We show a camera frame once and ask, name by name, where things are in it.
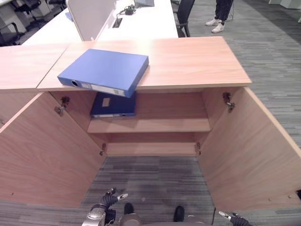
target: office chair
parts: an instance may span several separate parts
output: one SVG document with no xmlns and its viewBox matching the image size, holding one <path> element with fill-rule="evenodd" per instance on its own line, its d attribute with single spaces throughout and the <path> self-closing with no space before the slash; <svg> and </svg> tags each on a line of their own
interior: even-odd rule
<svg viewBox="0 0 301 226">
<path fill-rule="evenodd" d="M 186 37 L 190 37 L 190 32 L 188 29 L 188 18 L 192 10 L 192 6 L 195 0 L 181 0 L 178 11 L 174 12 L 177 14 L 179 24 L 177 24 L 177 31 L 179 37 L 185 37 L 183 33 L 183 28 L 186 33 Z"/>
<path fill-rule="evenodd" d="M 13 6 L 15 7 L 15 12 L 26 12 L 27 15 L 31 14 L 33 21 L 30 22 L 30 25 L 26 27 L 26 30 L 30 30 L 31 28 L 38 27 L 41 28 L 43 25 L 45 25 L 46 21 L 44 19 L 37 19 L 33 14 L 32 11 L 37 9 L 41 1 L 40 0 L 24 0 L 24 4 L 16 7 L 14 4 Z"/>
<path fill-rule="evenodd" d="M 8 27 L 10 25 L 13 25 L 16 32 L 9 31 Z M 18 31 L 17 25 L 15 23 L 10 23 L 8 25 L 5 25 L 4 27 L 1 27 L 0 28 L 0 46 L 17 45 L 16 41 L 18 41 L 23 34 L 24 33 L 20 33 Z"/>
<path fill-rule="evenodd" d="M 48 5 L 58 5 L 61 8 L 61 11 L 63 11 L 65 8 L 67 8 L 66 0 L 45 0 L 45 1 Z"/>
<path fill-rule="evenodd" d="M 179 5 L 180 5 L 180 1 L 176 1 L 176 0 L 170 0 L 170 2 L 171 2 L 172 4 L 175 4 L 175 5 L 177 5 L 177 6 L 179 6 Z"/>
</svg>

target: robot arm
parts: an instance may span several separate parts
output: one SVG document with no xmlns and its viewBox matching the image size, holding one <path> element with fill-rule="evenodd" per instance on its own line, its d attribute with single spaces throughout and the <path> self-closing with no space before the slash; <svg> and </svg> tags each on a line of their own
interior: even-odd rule
<svg viewBox="0 0 301 226">
<path fill-rule="evenodd" d="M 91 208 L 82 226 L 105 226 L 114 223 L 116 210 L 111 210 L 109 207 L 128 196 L 128 194 L 114 196 L 115 193 L 115 188 L 107 191 L 99 203 Z"/>
</svg>

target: cabinet hinge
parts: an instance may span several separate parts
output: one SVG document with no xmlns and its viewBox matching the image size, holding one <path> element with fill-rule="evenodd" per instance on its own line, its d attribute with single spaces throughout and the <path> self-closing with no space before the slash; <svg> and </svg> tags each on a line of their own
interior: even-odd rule
<svg viewBox="0 0 301 226">
<path fill-rule="evenodd" d="M 103 153 L 105 153 L 105 148 L 107 147 L 107 144 L 106 143 L 103 143 L 103 145 L 102 145 L 102 148 L 101 148 L 101 151 L 99 152 L 99 154 L 101 155 L 101 156 L 103 156 Z"/>
<path fill-rule="evenodd" d="M 231 113 L 233 108 L 235 107 L 235 103 L 231 103 L 231 94 L 228 92 L 224 92 L 222 94 L 222 98 L 225 102 L 225 104 L 228 106 L 228 112 Z"/>
<path fill-rule="evenodd" d="M 61 106 L 55 107 L 55 112 L 58 113 L 60 116 L 63 116 L 63 112 L 64 112 L 64 110 L 66 110 L 66 107 L 70 102 L 70 98 L 62 97 L 61 101 L 62 101 Z"/>
<path fill-rule="evenodd" d="M 201 144 L 199 142 L 197 142 L 196 145 L 195 145 L 195 151 L 196 151 L 197 155 L 201 155 L 202 154 L 202 152 L 201 152 Z"/>
</svg>

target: white desk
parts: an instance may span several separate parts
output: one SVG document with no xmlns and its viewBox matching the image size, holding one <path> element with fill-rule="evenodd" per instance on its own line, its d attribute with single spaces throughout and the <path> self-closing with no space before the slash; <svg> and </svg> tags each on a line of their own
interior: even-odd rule
<svg viewBox="0 0 301 226">
<path fill-rule="evenodd" d="M 123 17 L 120 27 L 104 28 L 98 40 L 177 38 L 178 33 L 170 0 L 154 0 L 154 2 L 154 7 L 138 8 L 134 15 L 120 15 L 119 18 Z M 128 0 L 118 0 L 114 16 L 128 5 Z M 66 17 L 66 12 L 68 9 L 48 22 L 24 45 L 81 42 L 76 27 Z"/>
</svg>

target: blue folder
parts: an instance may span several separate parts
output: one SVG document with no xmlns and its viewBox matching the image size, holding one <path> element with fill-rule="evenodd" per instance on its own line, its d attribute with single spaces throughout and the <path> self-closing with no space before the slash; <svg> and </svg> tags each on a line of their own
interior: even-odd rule
<svg viewBox="0 0 301 226">
<path fill-rule="evenodd" d="M 89 49 L 58 79 L 67 86 L 131 97 L 148 64 L 148 56 Z"/>
<path fill-rule="evenodd" d="M 135 92 L 130 98 L 108 93 L 98 93 L 93 103 L 91 116 L 94 118 L 135 116 L 135 104 Z"/>
</svg>

